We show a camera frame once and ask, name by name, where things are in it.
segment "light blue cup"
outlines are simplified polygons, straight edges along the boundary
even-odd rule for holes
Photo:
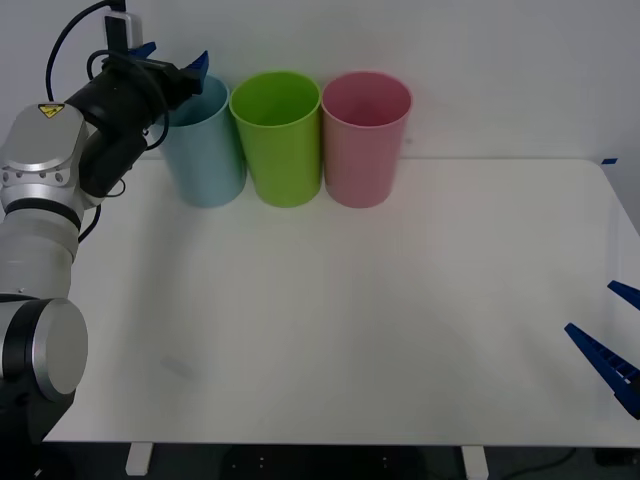
[[[182,199],[196,207],[218,207],[236,198],[247,172],[235,122],[229,112],[229,88],[207,76],[201,95],[169,116],[169,133],[160,146]],[[153,125],[155,138],[163,124]]]

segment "green cup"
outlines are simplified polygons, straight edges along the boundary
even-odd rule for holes
[[[231,95],[256,192],[276,207],[295,207],[320,190],[320,87],[295,72],[251,77]]]

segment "white wall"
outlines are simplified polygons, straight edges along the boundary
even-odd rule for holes
[[[51,44],[89,2],[0,3],[0,139],[45,98]],[[231,83],[293,68],[325,81],[355,68],[409,83],[405,153],[425,157],[634,157],[640,149],[638,0],[130,0],[157,58],[209,49]],[[64,99],[103,46],[99,17],[55,69]]]

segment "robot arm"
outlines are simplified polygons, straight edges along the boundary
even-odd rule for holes
[[[107,17],[107,38],[117,49],[96,52],[107,55],[102,72],[64,103],[23,110],[0,149],[3,458],[44,439],[84,373],[87,329],[67,296],[85,210],[99,206],[147,149],[147,128],[202,92],[206,52],[183,69],[148,60],[154,46],[132,50],[114,18]]]

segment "black floor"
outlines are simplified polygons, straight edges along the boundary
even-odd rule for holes
[[[129,452],[128,444],[56,444],[56,448],[63,451],[75,465],[79,480],[118,480],[129,479],[125,473],[125,464]],[[151,460],[148,480],[217,480],[228,478],[229,480],[253,480],[258,478],[283,478],[282,472],[278,475],[267,476],[266,471],[257,470],[257,459],[271,460],[271,470],[274,472],[274,464],[282,462],[285,455],[274,452],[273,447],[244,447],[231,450],[230,446],[222,445],[174,445],[157,444],[154,448]],[[487,462],[489,464],[490,480],[501,480],[507,474],[522,468],[553,462],[566,454],[566,448],[486,448]],[[403,457],[407,464],[411,465],[404,476],[380,476],[375,477],[373,471],[366,472],[365,476],[355,475],[357,479],[396,478],[410,480],[424,478],[425,480],[458,480],[464,479],[465,473],[459,449],[448,447],[430,447],[417,450],[420,464],[409,454]],[[388,468],[397,466],[401,459],[396,459],[394,464],[393,451],[385,454]],[[290,455],[290,469],[293,472],[302,472],[304,464],[302,459],[311,455],[303,447],[296,447]],[[320,455],[324,458],[340,458],[340,452],[336,450],[324,450]],[[306,473],[299,473],[298,478],[308,479]],[[336,474],[325,472],[324,478],[348,478],[339,477]],[[576,455],[566,464],[555,469],[540,473],[531,473],[518,477],[523,480],[636,480],[640,479],[640,467],[627,465],[617,467],[601,467],[594,461],[591,449],[578,449]]]

